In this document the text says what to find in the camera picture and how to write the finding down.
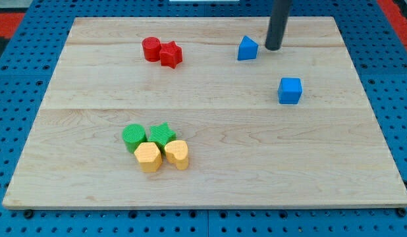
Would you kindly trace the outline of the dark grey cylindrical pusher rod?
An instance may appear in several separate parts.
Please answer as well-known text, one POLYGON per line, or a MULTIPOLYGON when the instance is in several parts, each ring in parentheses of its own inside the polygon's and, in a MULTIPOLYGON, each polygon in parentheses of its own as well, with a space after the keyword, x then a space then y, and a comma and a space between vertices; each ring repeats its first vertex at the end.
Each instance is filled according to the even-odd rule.
POLYGON ((269 19, 265 48, 277 51, 281 48, 292 0, 274 0, 269 19))

